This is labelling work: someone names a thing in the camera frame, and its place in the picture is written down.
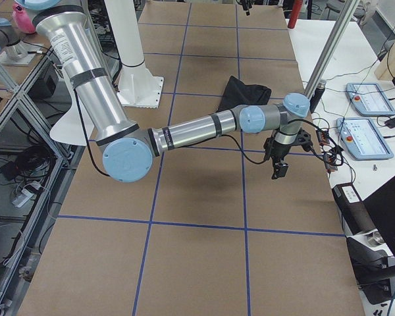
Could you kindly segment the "far blue teach pendant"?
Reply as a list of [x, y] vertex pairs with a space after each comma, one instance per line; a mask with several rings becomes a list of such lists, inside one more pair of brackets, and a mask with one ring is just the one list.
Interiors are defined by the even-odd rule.
[[354, 109], [362, 116], [395, 115], [395, 109], [378, 83], [350, 82], [345, 91]]

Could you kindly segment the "black monitor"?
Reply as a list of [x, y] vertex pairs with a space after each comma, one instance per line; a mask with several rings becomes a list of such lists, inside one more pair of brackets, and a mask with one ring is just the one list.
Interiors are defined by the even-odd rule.
[[375, 227], [395, 256], [395, 176], [363, 203]]

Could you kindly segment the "near blue teach pendant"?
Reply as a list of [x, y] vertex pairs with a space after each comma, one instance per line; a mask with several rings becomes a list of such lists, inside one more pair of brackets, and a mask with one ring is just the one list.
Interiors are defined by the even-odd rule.
[[388, 160], [394, 157], [371, 118], [338, 118], [336, 127], [339, 140], [355, 160]]

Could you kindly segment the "black thermos bottle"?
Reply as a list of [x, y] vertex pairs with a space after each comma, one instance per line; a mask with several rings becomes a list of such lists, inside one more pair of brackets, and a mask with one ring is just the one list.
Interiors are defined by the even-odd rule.
[[327, 81], [324, 79], [320, 79], [320, 81], [317, 84], [317, 87], [315, 88], [315, 91], [310, 99], [310, 113], [313, 114], [325, 92]]

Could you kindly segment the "brown table mat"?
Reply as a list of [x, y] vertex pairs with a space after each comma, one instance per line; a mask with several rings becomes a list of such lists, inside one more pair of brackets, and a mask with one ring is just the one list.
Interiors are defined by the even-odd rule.
[[[142, 128], [213, 113], [230, 76], [302, 81], [281, 10], [150, 1], [140, 18], [157, 109]], [[263, 163], [267, 133], [169, 151], [125, 184], [78, 165], [20, 315], [363, 315], [325, 168], [294, 149], [284, 178]]]

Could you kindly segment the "blue teach pendant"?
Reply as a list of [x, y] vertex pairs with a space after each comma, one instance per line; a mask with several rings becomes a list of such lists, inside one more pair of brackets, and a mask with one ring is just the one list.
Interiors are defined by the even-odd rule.
[[338, 118], [336, 127], [339, 140], [355, 160], [388, 160], [394, 157], [371, 118]]
[[395, 109], [378, 83], [350, 82], [345, 91], [354, 109], [362, 116], [395, 115]]

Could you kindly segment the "aluminium frame post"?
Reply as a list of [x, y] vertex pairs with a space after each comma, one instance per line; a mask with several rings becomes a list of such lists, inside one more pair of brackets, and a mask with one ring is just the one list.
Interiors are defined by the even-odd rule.
[[320, 79], [322, 78], [324, 72], [326, 71], [326, 68], [332, 58], [332, 55], [335, 49], [337, 48], [340, 39], [342, 38], [349, 22], [351, 21], [354, 12], [357, 9], [358, 4], [359, 1], [357, 0], [351, 0], [345, 2], [344, 8], [342, 9], [338, 19], [336, 20], [334, 26], [332, 27], [332, 30], [326, 41], [326, 44], [309, 78], [309, 82], [305, 87], [304, 95], [308, 99], [311, 99], [315, 91], [315, 88], [317, 87]]

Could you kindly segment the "black printed t-shirt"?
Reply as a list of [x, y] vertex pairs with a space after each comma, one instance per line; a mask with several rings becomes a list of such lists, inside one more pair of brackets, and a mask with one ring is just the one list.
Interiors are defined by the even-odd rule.
[[271, 88], [259, 84], [245, 84], [230, 76], [217, 112], [233, 109], [238, 105], [266, 105], [271, 97]]

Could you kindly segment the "red bottle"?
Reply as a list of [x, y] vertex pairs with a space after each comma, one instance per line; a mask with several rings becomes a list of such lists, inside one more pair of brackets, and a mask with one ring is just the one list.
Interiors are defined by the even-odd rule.
[[295, 25], [297, 23], [297, 19], [300, 15], [300, 11], [302, 9], [304, 0], [295, 0], [293, 7], [292, 7], [292, 11], [289, 17], [289, 21], [288, 21], [288, 29], [294, 29]]

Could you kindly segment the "pink plush toy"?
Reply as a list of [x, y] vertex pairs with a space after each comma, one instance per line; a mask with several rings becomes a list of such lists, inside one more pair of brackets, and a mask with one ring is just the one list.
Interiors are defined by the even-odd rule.
[[25, 34], [35, 34], [36, 28], [32, 24], [30, 17], [28, 16], [26, 10], [19, 5], [18, 3], [13, 3], [13, 20], [16, 26], [20, 29], [21, 32]]

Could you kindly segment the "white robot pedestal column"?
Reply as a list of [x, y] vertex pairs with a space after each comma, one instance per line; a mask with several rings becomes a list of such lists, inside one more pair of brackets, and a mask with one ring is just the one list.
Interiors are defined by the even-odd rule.
[[120, 102], [125, 107], [157, 108], [164, 78], [153, 76], [145, 64], [134, 2], [110, 0], [105, 6], [122, 64]]

